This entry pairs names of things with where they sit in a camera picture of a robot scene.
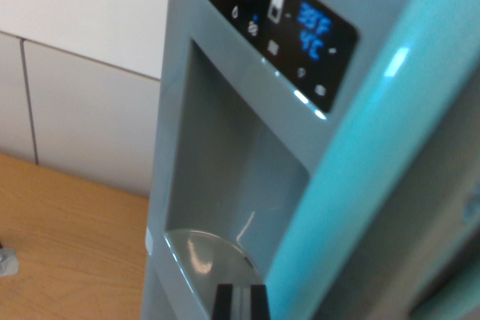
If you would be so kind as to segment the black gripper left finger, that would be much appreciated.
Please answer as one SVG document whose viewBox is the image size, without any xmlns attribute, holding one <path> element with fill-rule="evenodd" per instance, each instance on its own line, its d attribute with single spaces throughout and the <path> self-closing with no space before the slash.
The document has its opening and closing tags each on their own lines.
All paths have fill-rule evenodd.
<svg viewBox="0 0 480 320">
<path fill-rule="evenodd" d="M 231 283 L 217 286 L 212 320 L 239 320 L 242 308 L 242 289 Z"/>
</svg>

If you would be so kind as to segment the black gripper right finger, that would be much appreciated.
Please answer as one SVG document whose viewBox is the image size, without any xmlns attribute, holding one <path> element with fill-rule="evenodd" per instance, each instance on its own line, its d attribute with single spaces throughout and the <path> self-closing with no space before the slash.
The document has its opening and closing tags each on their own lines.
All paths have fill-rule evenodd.
<svg viewBox="0 0 480 320">
<path fill-rule="evenodd" d="M 247 320 L 269 320 L 269 300 L 264 284 L 251 285 L 242 290 L 241 318 Z"/>
</svg>

